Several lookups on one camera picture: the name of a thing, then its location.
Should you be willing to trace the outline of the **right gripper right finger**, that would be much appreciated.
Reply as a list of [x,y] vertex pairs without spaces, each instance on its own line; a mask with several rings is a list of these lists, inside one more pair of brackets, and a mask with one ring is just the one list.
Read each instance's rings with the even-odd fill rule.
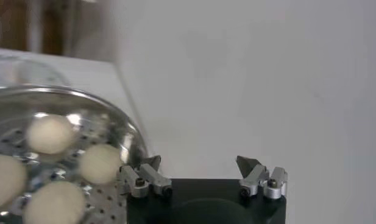
[[282,167],[275,167],[272,173],[257,159],[236,157],[236,163],[243,178],[239,180],[242,197],[253,197],[262,188],[264,197],[277,200],[287,195],[288,173]]

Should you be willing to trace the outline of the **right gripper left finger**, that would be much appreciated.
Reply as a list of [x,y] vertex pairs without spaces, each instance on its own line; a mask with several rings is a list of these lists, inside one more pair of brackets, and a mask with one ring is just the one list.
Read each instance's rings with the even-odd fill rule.
[[130,194],[135,198],[147,197],[150,190],[155,195],[169,198],[172,195],[172,180],[158,172],[161,156],[145,158],[136,167],[121,166],[117,173],[119,195]]

